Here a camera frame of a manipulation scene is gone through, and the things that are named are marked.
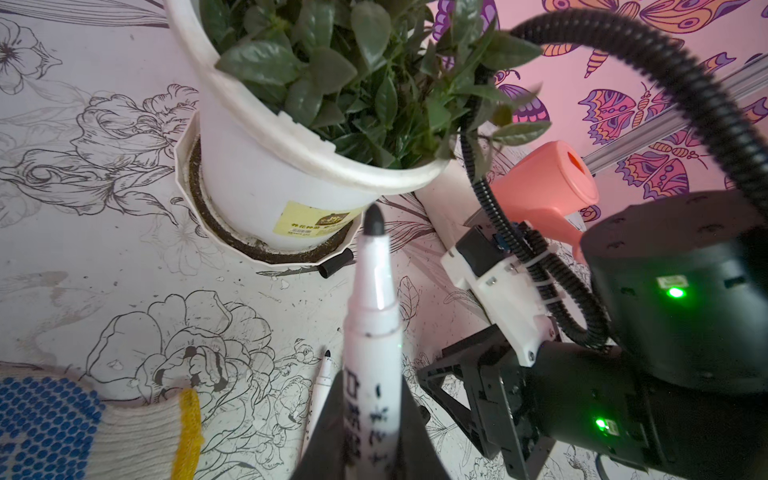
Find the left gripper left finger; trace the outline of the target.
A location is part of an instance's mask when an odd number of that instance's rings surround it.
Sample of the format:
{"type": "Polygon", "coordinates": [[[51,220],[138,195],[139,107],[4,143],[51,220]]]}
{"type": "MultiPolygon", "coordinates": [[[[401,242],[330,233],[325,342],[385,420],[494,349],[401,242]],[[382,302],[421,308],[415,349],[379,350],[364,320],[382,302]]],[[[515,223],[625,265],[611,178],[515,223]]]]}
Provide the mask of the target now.
{"type": "Polygon", "coordinates": [[[342,480],[345,478],[343,378],[334,377],[330,392],[316,422],[313,435],[291,480],[342,480]]]}

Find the white whiteboard marker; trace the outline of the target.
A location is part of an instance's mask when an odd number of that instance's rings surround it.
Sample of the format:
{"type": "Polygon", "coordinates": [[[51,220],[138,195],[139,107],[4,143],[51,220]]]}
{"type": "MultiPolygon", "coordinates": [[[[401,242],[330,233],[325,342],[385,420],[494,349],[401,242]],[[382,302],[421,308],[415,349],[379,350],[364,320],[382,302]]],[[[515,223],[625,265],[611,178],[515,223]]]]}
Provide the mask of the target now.
{"type": "Polygon", "coordinates": [[[403,324],[390,236],[372,204],[356,243],[343,322],[343,421],[347,479],[392,479],[400,439],[403,324]]]}

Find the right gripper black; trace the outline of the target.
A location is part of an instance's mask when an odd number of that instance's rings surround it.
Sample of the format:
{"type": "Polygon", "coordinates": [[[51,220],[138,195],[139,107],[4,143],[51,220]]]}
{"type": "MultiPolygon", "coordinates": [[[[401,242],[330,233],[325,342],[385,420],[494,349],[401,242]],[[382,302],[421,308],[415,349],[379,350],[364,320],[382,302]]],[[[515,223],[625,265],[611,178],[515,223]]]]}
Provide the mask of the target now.
{"type": "Polygon", "coordinates": [[[622,350],[546,341],[531,367],[497,326],[442,351],[420,386],[486,458],[514,479],[538,475],[556,442],[638,470],[660,464],[640,382],[622,350]]]}

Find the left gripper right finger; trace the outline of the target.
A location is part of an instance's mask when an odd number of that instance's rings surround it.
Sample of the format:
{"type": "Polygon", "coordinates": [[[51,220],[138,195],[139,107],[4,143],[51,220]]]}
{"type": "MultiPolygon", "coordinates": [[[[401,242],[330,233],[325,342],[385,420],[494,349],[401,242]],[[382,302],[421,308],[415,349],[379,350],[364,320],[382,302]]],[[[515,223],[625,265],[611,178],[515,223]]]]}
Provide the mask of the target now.
{"type": "Polygon", "coordinates": [[[400,439],[397,453],[397,478],[410,480],[448,480],[426,431],[419,405],[402,378],[400,439]]]}

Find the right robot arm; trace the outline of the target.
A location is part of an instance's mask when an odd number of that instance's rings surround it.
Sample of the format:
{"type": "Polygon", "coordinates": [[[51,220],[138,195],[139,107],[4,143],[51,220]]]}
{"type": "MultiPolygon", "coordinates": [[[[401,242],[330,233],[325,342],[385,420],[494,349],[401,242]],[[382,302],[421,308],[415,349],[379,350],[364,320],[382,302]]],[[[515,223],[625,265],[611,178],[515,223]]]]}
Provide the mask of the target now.
{"type": "Polygon", "coordinates": [[[532,366],[489,328],[423,369],[424,390],[528,476],[519,434],[557,439],[685,479],[767,475],[767,144],[689,53],[608,12],[537,16],[501,40],[568,41],[606,51],[659,83],[733,182],[730,190],[636,205],[582,243],[612,346],[548,341],[532,366]],[[447,395],[464,382],[478,408],[447,395]]]}

